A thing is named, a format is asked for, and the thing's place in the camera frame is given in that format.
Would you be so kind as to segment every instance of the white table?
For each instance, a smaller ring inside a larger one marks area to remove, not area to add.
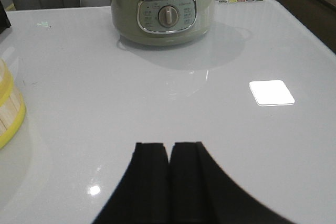
[[[91,223],[136,142],[181,141],[290,220],[336,223],[336,58],[277,2],[216,3],[204,37],[169,48],[120,38],[108,7],[7,14],[27,115],[0,150],[0,223]],[[264,80],[294,104],[259,106]]]

